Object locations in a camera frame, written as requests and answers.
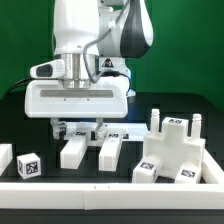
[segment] green backdrop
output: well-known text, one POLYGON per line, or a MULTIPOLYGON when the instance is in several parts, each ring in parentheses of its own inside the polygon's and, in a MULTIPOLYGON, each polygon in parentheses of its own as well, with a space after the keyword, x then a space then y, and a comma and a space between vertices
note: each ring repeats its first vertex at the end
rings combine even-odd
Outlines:
MULTIPOLYGON (((197 93, 224 111, 224 1, 146 0, 154 43, 129 60, 137 92, 197 93)), ((52 59, 54 0, 0 0, 0 96, 52 59)))

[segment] white block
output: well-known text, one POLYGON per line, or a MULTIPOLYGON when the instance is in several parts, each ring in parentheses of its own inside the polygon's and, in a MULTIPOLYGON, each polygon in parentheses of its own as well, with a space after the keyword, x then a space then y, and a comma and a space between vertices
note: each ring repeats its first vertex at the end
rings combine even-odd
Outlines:
POLYGON ((0 176, 12 160, 12 145, 0 145, 0 176))
POLYGON ((185 119, 166 117, 161 132, 150 131, 145 135, 143 157, 160 156, 163 166, 159 176, 175 179, 181 165, 186 162, 201 167, 205 139, 197 138, 198 127, 193 128, 194 137, 188 137, 188 124, 185 119))
POLYGON ((109 129, 99 154, 99 170, 116 171, 122 139, 122 129, 109 129))
POLYGON ((17 168, 23 179, 40 176, 40 158, 35 153, 17 156, 17 168))
POLYGON ((77 130, 61 151, 61 168, 78 169, 87 149, 87 130, 77 130))
POLYGON ((183 164, 175 178, 175 184, 197 184, 201 180, 201 167, 183 164))
POLYGON ((162 161, 157 157, 144 157, 133 171, 132 183, 154 183, 162 161))

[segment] black cable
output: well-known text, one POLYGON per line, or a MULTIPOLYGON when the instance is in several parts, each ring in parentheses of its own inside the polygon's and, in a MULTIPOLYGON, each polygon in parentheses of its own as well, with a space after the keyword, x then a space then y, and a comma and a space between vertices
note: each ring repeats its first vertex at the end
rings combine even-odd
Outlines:
POLYGON ((6 96, 6 95, 8 95, 10 92, 12 92, 14 89, 16 89, 16 88, 19 88, 19 87, 22 87, 22 86, 27 86, 28 85, 28 83, 26 83, 26 82, 28 82, 28 81, 32 81, 33 80, 33 78, 26 78, 26 79, 22 79, 22 80, 20 80, 20 81, 18 81, 18 82, 16 82, 16 83, 14 83, 12 86, 10 86, 8 89, 7 89, 7 91, 5 92, 5 94, 4 94, 4 97, 6 96))
POLYGON ((105 77, 105 76, 113 76, 113 77, 124 76, 124 77, 126 77, 126 78, 128 79, 128 81, 129 81, 129 87, 128 87, 128 90, 127 90, 126 94, 127 94, 127 93, 129 92, 129 90, 131 89, 131 79, 129 78, 128 75, 125 75, 125 74, 123 74, 123 73, 116 72, 116 71, 109 71, 109 72, 105 72, 105 73, 103 74, 103 76, 104 76, 104 77, 105 77))
MULTIPOLYGON (((121 10, 120 14, 118 15, 118 17, 116 18, 115 20, 115 23, 117 24, 122 15, 124 14, 124 11, 126 10, 128 4, 130 3, 130 0, 127 0, 127 2, 125 3, 123 9, 121 10)), ((97 83, 98 80, 100 79, 101 76, 104 75, 104 73, 106 72, 111 72, 112 70, 111 69, 105 69, 103 71, 101 71, 99 74, 96 74, 96 71, 94 72, 94 74, 91 74, 91 71, 89 69, 89 64, 88 64, 88 61, 87 61, 87 51, 88 51, 88 48, 100 41, 102 41, 105 37, 107 37, 109 34, 111 33, 111 29, 108 29, 102 36, 100 36, 99 38, 97 38, 96 40, 86 44, 86 46, 84 47, 83 49, 83 60, 84 60, 84 64, 85 64, 85 68, 86 68, 86 71, 87 71, 87 74, 89 76, 89 79, 92 83, 97 83)))

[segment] white cube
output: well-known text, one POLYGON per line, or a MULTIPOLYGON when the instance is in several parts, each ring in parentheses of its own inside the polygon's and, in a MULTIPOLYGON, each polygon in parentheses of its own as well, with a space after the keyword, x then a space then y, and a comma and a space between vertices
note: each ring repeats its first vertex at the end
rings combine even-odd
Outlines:
POLYGON ((201 180, 201 167, 182 164, 175 178, 175 184, 197 184, 201 180))
POLYGON ((154 183, 162 164, 157 157, 143 157, 133 171, 132 183, 154 183))
POLYGON ((17 157, 18 173, 23 179, 41 175, 40 158, 35 154, 17 157))

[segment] white peg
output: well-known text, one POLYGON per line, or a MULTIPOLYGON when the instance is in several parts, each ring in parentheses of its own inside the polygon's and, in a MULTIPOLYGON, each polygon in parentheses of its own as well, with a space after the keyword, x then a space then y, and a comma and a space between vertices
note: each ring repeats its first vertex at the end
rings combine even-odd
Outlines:
POLYGON ((159 133, 159 110, 152 109, 150 133, 157 135, 159 133))
POLYGON ((194 114, 191 128, 191 139, 193 141, 198 140, 200 139, 200 135, 201 135, 201 114, 194 114))

